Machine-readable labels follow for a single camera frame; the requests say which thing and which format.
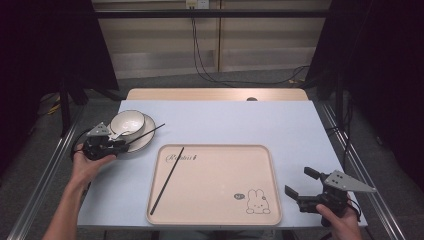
saucer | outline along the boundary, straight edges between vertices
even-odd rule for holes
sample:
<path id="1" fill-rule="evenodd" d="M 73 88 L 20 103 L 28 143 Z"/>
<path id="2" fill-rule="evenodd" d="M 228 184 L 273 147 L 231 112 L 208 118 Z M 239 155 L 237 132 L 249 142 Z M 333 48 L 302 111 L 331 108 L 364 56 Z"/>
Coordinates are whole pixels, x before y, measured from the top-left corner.
<path id="1" fill-rule="evenodd" d="M 153 119 L 149 115 L 144 114 L 144 117 L 145 117 L 145 119 L 144 119 L 145 120 L 144 121 L 145 127 L 144 127 L 144 131 L 141 135 L 143 135 L 144 133 L 147 133 L 147 132 L 156 128 L 155 122 L 153 121 Z M 146 136 L 138 139 L 137 141 L 133 142 L 130 145 L 130 148 L 128 149 L 127 152 L 130 153 L 130 152 L 135 152 L 135 151 L 142 149 L 143 147 L 145 147 L 147 144 L 149 144 L 152 141 L 154 135 L 155 135 L 155 131 L 153 131 L 153 132 L 147 134 Z"/>

chopstick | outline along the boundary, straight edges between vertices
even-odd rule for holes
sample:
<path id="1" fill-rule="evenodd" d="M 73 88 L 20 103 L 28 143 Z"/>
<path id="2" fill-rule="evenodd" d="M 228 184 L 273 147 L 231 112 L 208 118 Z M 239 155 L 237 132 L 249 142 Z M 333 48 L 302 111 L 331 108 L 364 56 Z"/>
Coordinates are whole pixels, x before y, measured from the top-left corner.
<path id="1" fill-rule="evenodd" d="M 174 172 L 175 166 L 177 166 L 178 160 L 180 160 L 180 158 L 181 158 L 181 154 L 183 153 L 183 151 L 184 151 L 184 147 L 181 149 L 181 152 L 180 152 L 180 154 L 178 155 L 178 158 L 177 158 L 177 160 L 175 161 L 174 166 L 173 166 L 173 167 L 172 167 L 172 169 L 171 169 L 171 172 L 169 172 L 168 178 L 166 178 L 165 184 L 163 185 L 162 190 L 160 191 L 159 196 L 158 196 L 158 198 L 156 199 L 156 202 L 155 202 L 155 204 L 153 205 L 152 210 L 150 211 L 150 215 L 153 215 L 153 213 L 155 212 L 155 209 L 156 209 L 156 207 L 157 207 L 157 205 L 158 205 L 158 203 L 159 203 L 159 200 L 160 200 L 160 198 L 162 197 L 163 191 L 165 190 L 166 185 L 168 184 L 168 181 L 169 181 L 169 179 L 171 178 L 171 175 L 172 175 L 172 173 Z"/>
<path id="2" fill-rule="evenodd" d="M 138 137 L 138 138 L 136 138 L 136 139 L 132 140 L 131 142 L 127 143 L 127 145 L 129 145 L 129 144 L 131 144 L 131 143 L 133 143 L 133 142 L 135 142 L 135 141 L 139 140 L 140 138 L 142 138 L 142 137 L 146 136 L 147 134 L 149 134 L 149 133 L 151 133 L 151 132 L 153 132 L 153 131 L 156 131 L 156 129 L 158 129 L 158 128 L 162 127 L 163 125 L 165 125 L 165 123 L 164 123 L 164 124 L 162 124 L 162 125 L 160 125 L 160 126 L 159 126 L 159 127 L 157 127 L 157 128 L 154 128 L 154 129 L 152 129 L 152 130 L 150 130 L 150 131 L 146 132 L 145 134 L 141 135 L 140 137 Z"/>

aluminum rail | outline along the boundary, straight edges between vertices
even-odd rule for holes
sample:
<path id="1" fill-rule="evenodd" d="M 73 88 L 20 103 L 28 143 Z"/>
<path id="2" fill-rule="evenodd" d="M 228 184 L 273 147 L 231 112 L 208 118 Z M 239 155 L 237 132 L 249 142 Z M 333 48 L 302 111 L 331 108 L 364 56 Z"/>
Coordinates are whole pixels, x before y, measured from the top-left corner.
<path id="1" fill-rule="evenodd" d="M 169 10 L 137 10 L 137 9 L 96 9 L 88 11 L 55 11 L 37 12 L 35 16 L 72 17 L 72 18 L 346 18 L 361 16 L 357 11 L 298 10 L 298 9 L 169 9 Z"/>
<path id="2" fill-rule="evenodd" d="M 41 207 L 41 204 L 44 202 L 49 186 L 55 176 L 55 173 L 57 172 L 60 160 L 65 154 L 66 149 L 68 148 L 75 133 L 76 124 L 79 122 L 83 110 L 84 107 L 78 108 L 74 115 L 74 121 L 69 131 L 65 136 L 60 138 L 57 147 L 53 152 L 53 155 L 50 158 L 49 163 L 43 172 L 43 175 L 41 176 L 41 179 L 38 181 L 38 184 L 35 187 L 35 190 L 33 191 L 30 199 L 28 200 L 24 210 L 21 212 L 17 221 L 15 222 L 15 225 L 13 226 L 7 240 L 23 240 L 28 234 L 32 222 L 34 221 L 35 216 Z"/>
<path id="3" fill-rule="evenodd" d="M 324 104 L 323 109 L 332 127 L 336 127 L 337 126 L 337 122 L 335 120 L 336 115 L 333 109 L 331 108 L 331 106 L 329 104 Z M 343 149 L 345 149 L 346 142 L 347 142 L 346 141 L 347 134 L 345 132 L 337 131 L 336 136 L 340 144 L 342 145 Z M 365 166 L 362 163 L 362 160 L 360 159 L 355 148 L 350 143 L 349 143 L 349 148 L 347 151 L 347 157 L 353 169 L 355 170 L 356 174 L 358 175 L 359 180 L 363 181 L 369 186 L 375 187 L 375 184 L 372 181 L 367 170 L 365 169 Z M 386 202 L 383 200 L 383 197 L 380 195 L 380 193 L 378 191 L 376 193 L 368 193 L 367 196 L 371 204 L 374 206 L 374 209 L 377 212 L 381 220 L 381 223 L 386 229 L 388 235 L 390 236 L 390 239 L 393 239 L 393 240 L 405 239 L 405 236 L 403 235 L 402 230 L 400 229 L 393 213 L 387 206 Z"/>

white bowl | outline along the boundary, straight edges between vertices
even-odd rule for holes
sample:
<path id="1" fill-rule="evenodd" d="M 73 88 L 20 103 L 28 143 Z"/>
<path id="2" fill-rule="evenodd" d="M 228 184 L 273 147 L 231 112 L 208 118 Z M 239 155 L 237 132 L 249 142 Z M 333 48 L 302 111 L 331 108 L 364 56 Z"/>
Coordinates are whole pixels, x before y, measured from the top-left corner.
<path id="1" fill-rule="evenodd" d="M 112 138 L 120 137 L 126 142 L 141 136 L 144 130 L 144 114 L 136 110 L 127 110 L 116 115 L 110 122 L 114 133 Z"/>

black cable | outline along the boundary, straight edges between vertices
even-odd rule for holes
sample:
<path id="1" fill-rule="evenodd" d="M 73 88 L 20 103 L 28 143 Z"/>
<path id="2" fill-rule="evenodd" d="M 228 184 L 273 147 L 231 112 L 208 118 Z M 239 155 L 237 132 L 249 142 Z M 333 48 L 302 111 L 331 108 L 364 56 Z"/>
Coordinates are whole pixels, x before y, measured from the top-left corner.
<path id="1" fill-rule="evenodd" d="M 295 71 L 296 69 L 303 70 L 303 69 L 308 68 L 308 67 L 309 67 L 309 65 L 300 66 L 300 67 L 295 68 L 293 71 Z M 250 81 L 220 81 L 220 82 L 225 82 L 225 83 L 250 83 L 250 84 L 276 85 L 276 84 L 281 84 L 281 83 L 285 83 L 285 82 L 288 82 L 288 81 L 292 80 L 294 77 L 296 77 L 301 72 L 302 71 L 298 71 L 298 72 L 294 73 L 293 75 L 291 75 L 290 77 L 288 77 L 288 78 L 286 78 L 284 80 L 281 80 L 281 81 L 277 81 L 277 82 L 250 82 Z"/>
<path id="2" fill-rule="evenodd" d="M 355 205 L 356 205 L 356 207 L 358 208 L 358 209 L 356 209 L 356 208 L 354 208 L 351 204 L 348 204 L 351 208 L 353 208 L 353 210 L 355 211 L 355 213 L 357 214 L 357 216 L 358 216 L 358 222 L 360 222 L 360 218 L 361 218 L 361 216 L 362 216 L 362 210 L 361 210 L 361 207 L 359 206 L 359 204 L 357 203 L 357 202 L 355 202 L 355 201 L 353 201 L 352 199 L 350 200 L 351 202 L 353 202 Z"/>
<path id="3" fill-rule="evenodd" d="M 75 151 L 75 146 L 77 145 L 78 140 L 82 137 L 82 135 L 84 135 L 85 133 L 88 133 L 91 129 L 92 129 L 92 128 L 87 128 L 87 129 L 85 129 L 82 133 L 80 133 L 80 134 L 77 136 L 77 138 L 76 138 L 76 139 L 74 140 L 74 142 L 72 143 L 72 147 L 71 147 L 71 154 L 70 154 L 70 157 L 71 157 L 71 160 L 72 160 L 72 161 L 74 161 L 74 154 L 75 154 L 76 152 L 78 152 L 78 151 Z"/>
<path id="4" fill-rule="evenodd" d="M 192 33 L 193 33 L 193 58 L 194 58 L 194 66 L 195 66 L 195 68 L 196 68 L 196 71 L 197 71 L 197 74 L 202 78 L 202 79 L 204 79 L 204 80 L 206 80 L 206 81 L 208 81 L 208 82 L 213 82 L 213 83 L 219 83 L 219 84 L 223 84 L 223 85 L 225 85 L 225 86 L 228 86 L 228 87 L 231 87 L 231 88 L 234 88 L 234 86 L 232 86 L 232 85 L 230 85 L 230 84 L 228 84 L 228 83 L 247 83 L 247 84 L 265 84 L 265 85 L 268 85 L 268 84 L 270 84 L 270 85 L 275 85 L 275 84 L 281 84 L 281 83 L 285 83 L 285 82 L 287 82 L 287 81 L 290 81 L 290 80 L 292 80 L 293 78 L 295 78 L 298 74 L 300 74 L 305 68 L 308 68 L 309 67 L 309 65 L 305 65 L 305 66 L 300 66 L 300 67 L 297 67 L 297 68 L 295 68 L 295 69 L 293 69 L 293 73 L 292 73 L 292 76 L 290 76 L 289 78 L 287 78 L 287 79 L 284 79 L 284 80 L 281 80 L 281 81 L 277 81 L 277 82 L 270 82 L 270 83 L 267 83 L 267 82 L 253 82 L 253 81 L 218 81 L 218 80 L 216 80 L 216 79 L 214 79 L 212 76 L 210 76 L 209 74 L 208 74 L 208 72 L 206 71 L 206 69 L 205 69 L 205 67 L 204 67 L 204 65 L 203 65 L 203 61 L 202 61 L 202 57 L 200 56 L 200 48 L 199 48 L 199 42 L 198 42 L 198 40 L 197 40 L 197 27 L 196 27 L 196 20 L 194 19 L 194 18 L 191 18 L 191 24 L 192 24 Z M 201 73 L 200 73 L 200 71 L 199 71 L 199 68 L 198 68 L 198 66 L 197 66 L 197 57 L 196 57 L 196 53 L 197 53 L 197 56 L 199 57 L 199 62 L 200 62 L 200 65 L 201 65 L 201 67 L 202 67 L 202 69 L 203 69 L 203 72 L 206 74 L 206 76 L 209 78 L 206 78 L 206 77 L 204 77 Z"/>
<path id="5" fill-rule="evenodd" d="M 208 72 L 206 71 L 206 69 L 205 69 L 205 67 L 204 67 L 204 65 L 203 65 L 202 57 L 200 56 L 199 42 L 197 41 L 197 27 L 196 27 L 196 20 L 195 20 L 194 18 L 191 18 L 191 25 L 192 25 L 192 32 L 193 32 L 193 58 L 194 58 L 194 66 L 195 66 L 195 68 L 196 68 L 197 74 L 198 74 L 198 75 L 199 75 L 202 79 L 204 79 L 204 80 L 206 80 L 206 81 L 208 81 L 208 82 L 220 83 L 220 84 L 223 84 L 223 85 L 225 85 L 225 86 L 227 86 L 227 87 L 234 88 L 234 86 L 231 86 L 230 84 L 227 84 L 227 83 L 224 83 L 224 82 L 220 82 L 220 81 L 215 80 L 213 77 L 211 77 L 211 76 L 208 74 Z M 198 55 L 198 57 L 199 57 L 199 62 L 200 62 L 200 65 L 202 66 L 203 72 L 206 74 L 206 76 L 208 76 L 208 77 L 209 77 L 209 79 L 208 79 L 208 78 L 206 78 L 206 77 L 204 77 L 204 76 L 200 73 L 199 68 L 198 68 L 198 66 L 197 66 L 196 53 L 197 53 L 197 55 Z"/>
<path id="6" fill-rule="evenodd" d="M 345 171 L 346 170 L 346 157 L 347 157 L 347 153 L 349 151 L 350 148 L 350 124 L 352 122 L 352 118 L 353 118 L 353 104 L 352 104 L 352 98 L 349 97 L 348 100 L 348 105 L 347 105 L 347 111 L 346 111 L 346 115 L 343 119 L 343 122 L 346 122 L 346 144 L 345 144 L 345 149 L 343 152 L 343 157 L 342 157 L 342 168 Z"/>

